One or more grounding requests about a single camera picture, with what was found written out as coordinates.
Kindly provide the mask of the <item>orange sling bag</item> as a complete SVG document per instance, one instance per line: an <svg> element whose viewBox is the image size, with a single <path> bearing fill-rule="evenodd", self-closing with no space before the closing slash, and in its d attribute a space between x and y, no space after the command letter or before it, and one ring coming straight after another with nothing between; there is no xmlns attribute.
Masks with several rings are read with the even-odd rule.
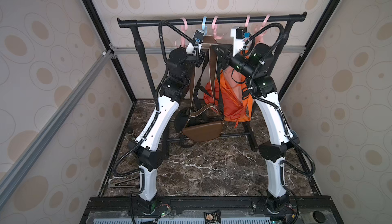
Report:
<svg viewBox="0 0 392 224"><path fill-rule="evenodd" d="M233 123L250 122L253 109L253 98L249 94L247 85L245 84L246 77L242 84L242 98L238 97L233 92L232 88L224 77L224 71L220 75L220 91L223 96L223 114L224 120Z"/></svg>

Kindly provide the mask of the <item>aluminium rail left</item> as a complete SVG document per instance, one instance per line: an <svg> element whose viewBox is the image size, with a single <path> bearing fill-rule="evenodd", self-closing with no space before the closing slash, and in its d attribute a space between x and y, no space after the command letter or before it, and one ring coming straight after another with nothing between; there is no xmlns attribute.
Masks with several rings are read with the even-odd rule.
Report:
<svg viewBox="0 0 392 224"><path fill-rule="evenodd" d="M53 114L46 125L34 138L32 143L10 168L1 181L1 208L3 208L8 202L18 185L22 182L45 148L51 142L52 138L68 118L72 110L76 107L87 89L97 78L106 63L111 60L113 55L113 50L107 50L104 55L101 55L100 58L96 60L94 65L78 83L75 89L72 90L60 108Z"/></svg>

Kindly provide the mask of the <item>red-orange waist bag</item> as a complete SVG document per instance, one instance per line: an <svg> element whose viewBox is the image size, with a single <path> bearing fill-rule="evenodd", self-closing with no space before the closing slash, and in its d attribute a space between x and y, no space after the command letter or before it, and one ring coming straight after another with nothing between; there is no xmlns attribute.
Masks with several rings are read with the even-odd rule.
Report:
<svg viewBox="0 0 392 224"><path fill-rule="evenodd" d="M223 110L223 96L217 79L215 79L214 85L208 82L204 87L203 93L203 100L206 104L214 103L217 108Z"/></svg>

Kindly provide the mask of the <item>pink sling bag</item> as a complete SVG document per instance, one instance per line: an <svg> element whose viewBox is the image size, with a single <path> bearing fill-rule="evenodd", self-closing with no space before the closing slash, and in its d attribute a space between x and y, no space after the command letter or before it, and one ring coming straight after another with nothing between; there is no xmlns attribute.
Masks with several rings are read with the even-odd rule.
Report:
<svg viewBox="0 0 392 224"><path fill-rule="evenodd" d="M241 99L243 96L241 82L244 81L244 76L234 70L232 67L228 67L224 71L224 77L238 99Z"/></svg>

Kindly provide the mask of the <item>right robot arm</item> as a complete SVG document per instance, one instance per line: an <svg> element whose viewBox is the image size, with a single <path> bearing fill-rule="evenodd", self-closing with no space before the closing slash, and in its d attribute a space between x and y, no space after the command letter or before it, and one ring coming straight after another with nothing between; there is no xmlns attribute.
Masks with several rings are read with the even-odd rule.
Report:
<svg viewBox="0 0 392 224"><path fill-rule="evenodd" d="M269 141L259 146L259 152L266 162L268 189L266 205L271 213L278 213L289 204L293 192L285 184L284 168L288 166L304 176L315 173L315 163L310 155L300 147L298 136L289 129L279 103L277 87L269 71L278 55L278 45L284 41L284 27L280 23L265 25L255 34L248 32L247 26L231 29L233 44L215 48L220 60L224 78L234 94L241 98L247 117L252 116L252 105L256 104L264 117L269 133ZM301 170L286 161L286 151L299 150L309 161L310 170Z"/></svg>

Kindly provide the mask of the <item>aluminium rail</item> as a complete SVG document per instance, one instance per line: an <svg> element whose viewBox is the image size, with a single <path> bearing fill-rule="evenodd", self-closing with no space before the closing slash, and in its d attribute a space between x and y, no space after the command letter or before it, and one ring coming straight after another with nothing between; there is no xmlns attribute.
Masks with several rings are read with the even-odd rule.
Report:
<svg viewBox="0 0 392 224"><path fill-rule="evenodd" d="M32 143L10 168L1 181L1 208L3 208L8 202L18 185L22 182L45 148L51 142L52 138L68 118L72 110L76 107L87 89L97 78L106 63L111 60L113 55L113 50L107 50L104 55L101 55L100 58L96 60L94 65L78 83L75 89L72 90L60 108L53 114L46 125L34 138Z"/></svg>
<svg viewBox="0 0 392 224"><path fill-rule="evenodd" d="M306 50L305 46L285 45L282 49L282 53L299 53L303 54ZM112 52L116 55L135 55L138 54L135 47L113 47ZM145 47L145 53L147 55L161 54L160 47Z"/></svg>

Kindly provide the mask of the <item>pink hook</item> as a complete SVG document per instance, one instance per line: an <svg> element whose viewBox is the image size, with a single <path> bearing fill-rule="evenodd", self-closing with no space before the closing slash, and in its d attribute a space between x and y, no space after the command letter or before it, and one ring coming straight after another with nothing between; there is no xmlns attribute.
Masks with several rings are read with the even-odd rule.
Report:
<svg viewBox="0 0 392 224"><path fill-rule="evenodd" d="M255 33L257 33L258 31L262 30L262 29L267 25L267 22L268 22L270 16L271 16L270 14L267 14L267 16L265 17L265 19L264 19L264 21L262 22L262 24L261 24L259 27L256 27L256 28L255 28ZM264 31L263 33L261 33L260 35L258 35L258 36L254 39L254 42L255 42L256 45L259 44L259 43L264 43L263 37L264 37L264 35L265 35L266 33L267 33L267 30Z"/></svg>
<svg viewBox="0 0 392 224"><path fill-rule="evenodd" d="M221 40L223 38L223 36L219 36L217 34L217 29L218 29L217 20L218 20L218 18L219 18L218 16L215 16L212 21L212 24L211 24L211 29L213 30L213 38L215 40Z"/></svg>
<svg viewBox="0 0 392 224"><path fill-rule="evenodd" d="M181 32L183 34L185 34L188 29L188 23L187 23L187 20L185 17L181 17L181 20L183 21L183 24L180 26L180 29L181 29ZM185 47L186 39L183 36L181 36L180 40L181 40L180 45L177 45L177 43L175 41L176 47Z"/></svg>
<svg viewBox="0 0 392 224"><path fill-rule="evenodd" d="M249 21L250 21L250 15L247 15L246 17L246 21L245 21L245 28L246 28L246 33L248 33L248 25L249 25Z"/></svg>

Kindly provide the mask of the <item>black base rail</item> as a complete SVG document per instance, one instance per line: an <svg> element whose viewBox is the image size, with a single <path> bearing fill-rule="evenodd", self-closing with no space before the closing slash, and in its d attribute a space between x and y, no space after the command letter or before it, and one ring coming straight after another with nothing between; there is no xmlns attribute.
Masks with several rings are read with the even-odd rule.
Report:
<svg viewBox="0 0 392 224"><path fill-rule="evenodd" d="M326 195L291 198L272 214L262 196L158 197L153 211L143 210L136 197L92 197L82 224L204 224L204 212L221 210L222 224L287 224L298 212L298 224L317 224L311 214L322 212L324 224L341 224L332 198Z"/></svg>

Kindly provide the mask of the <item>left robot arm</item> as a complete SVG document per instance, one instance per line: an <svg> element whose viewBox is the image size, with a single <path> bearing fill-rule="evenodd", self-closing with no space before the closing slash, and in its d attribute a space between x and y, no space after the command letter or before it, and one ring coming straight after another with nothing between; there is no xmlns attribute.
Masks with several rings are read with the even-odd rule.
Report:
<svg viewBox="0 0 392 224"><path fill-rule="evenodd" d="M134 192L145 203L152 203L157 195L156 179L159 166L165 160L164 152L158 149L172 115L190 91L195 68L204 58L201 52L203 37L191 38L177 28L178 20L153 22L158 27L161 53L165 62L165 73L159 85L153 87L155 110L135 141L129 142L128 151L115 163L112 174L128 177L139 174L139 190ZM179 47L166 54L163 27L169 27L189 42L188 47Z"/></svg>

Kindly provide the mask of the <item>pink hook far right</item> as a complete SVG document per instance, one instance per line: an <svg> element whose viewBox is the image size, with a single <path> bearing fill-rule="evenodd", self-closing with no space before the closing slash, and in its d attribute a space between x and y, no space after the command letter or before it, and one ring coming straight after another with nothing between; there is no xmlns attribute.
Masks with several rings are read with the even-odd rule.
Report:
<svg viewBox="0 0 392 224"><path fill-rule="evenodd" d="M267 22L268 22L270 16L271 16L270 14L267 14L267 16L265 17L265 19L264 19L264 21L262 22L262 24L261 24L259 27L256 27L256 28L255 28L255 33L257 33L258 31L262 30L262 29L267 25ZM260 35L258 35L258 36L254 39L254 42L255 42L256 45L259 44L259 43L264 43L263 37L264 37L264 35L265 35L266 33L267 33L267 30L264 31L263 33L261 33Z"/></svg>

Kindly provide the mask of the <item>light blue hook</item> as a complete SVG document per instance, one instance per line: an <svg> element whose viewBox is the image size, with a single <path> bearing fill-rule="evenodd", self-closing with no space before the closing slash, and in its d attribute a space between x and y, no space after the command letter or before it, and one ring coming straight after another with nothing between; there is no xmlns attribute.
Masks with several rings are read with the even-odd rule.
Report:
<svg viewBox="0 0 392 224"><path fill-rule="evenodd" d="M207 32L206 21L207 21L207 17L204 16L202 20L202 31L204 32Z"/></svg>

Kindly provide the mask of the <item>pink hook middle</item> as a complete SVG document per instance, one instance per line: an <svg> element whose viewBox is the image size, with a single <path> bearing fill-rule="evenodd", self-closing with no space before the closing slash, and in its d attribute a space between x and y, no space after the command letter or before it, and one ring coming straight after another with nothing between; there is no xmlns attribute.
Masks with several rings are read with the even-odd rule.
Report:
<svg viewBox="0 0 392 224"><path fill-rule="evenodd" d="M213 38L215 40L221 40L223 38L223 36L219 36L217 34L217 29L218 29L217 20L218 20L218 18L219 18L218 16L215 16L212 21L212 24L211 24L211 29L213 30Z"/></svg>

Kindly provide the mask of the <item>aluminium rail back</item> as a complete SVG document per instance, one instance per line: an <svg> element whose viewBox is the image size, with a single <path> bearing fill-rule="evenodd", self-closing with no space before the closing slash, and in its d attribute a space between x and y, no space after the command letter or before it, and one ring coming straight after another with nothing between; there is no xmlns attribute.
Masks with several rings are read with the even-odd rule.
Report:
<svg viewBox="0 0 392 224"><path fill-rule="evenodd" d="M282 49L282 53L299 53L303 54L306 50L305 46L285 45ZM112 52L116 55L135 55L138 54L135 47L113 47ZM161 54L160 47L145 47L145 53L147 55Z"/></svg>

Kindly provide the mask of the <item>brown strap bag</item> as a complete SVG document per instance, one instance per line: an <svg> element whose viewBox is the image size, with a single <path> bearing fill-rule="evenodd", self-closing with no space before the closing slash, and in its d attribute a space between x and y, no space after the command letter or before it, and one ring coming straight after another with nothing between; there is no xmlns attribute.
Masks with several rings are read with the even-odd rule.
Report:
<svg viewBox="0 0 392 224"><path fill-rule="evenodd" d="M209 82L214 85L215 79L220 84L221 64L215 53L215 46L218 45L212 36L205 36L202 48L207 51L206 60L203 62L209 71ZM201 84L195 81L195 75L190 80L190 97L193 99L190 105L189 117L195 117L197 124L185 127L183 134L194 142L205 142L218 138L223 129L224 114L214 103L201 106L197 98L198 92L202 89Z"/></svg>

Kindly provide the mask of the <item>small snack packet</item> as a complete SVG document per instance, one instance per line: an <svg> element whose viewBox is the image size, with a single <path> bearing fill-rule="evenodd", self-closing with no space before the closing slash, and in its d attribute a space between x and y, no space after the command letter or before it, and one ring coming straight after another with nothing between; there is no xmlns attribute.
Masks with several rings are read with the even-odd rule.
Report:
<svg viewBox="0 0 392 224"><path fill-rule="evenodd" d="M205 224L220 224L222 222L221 210L213 212L204 212Z"/></svg>

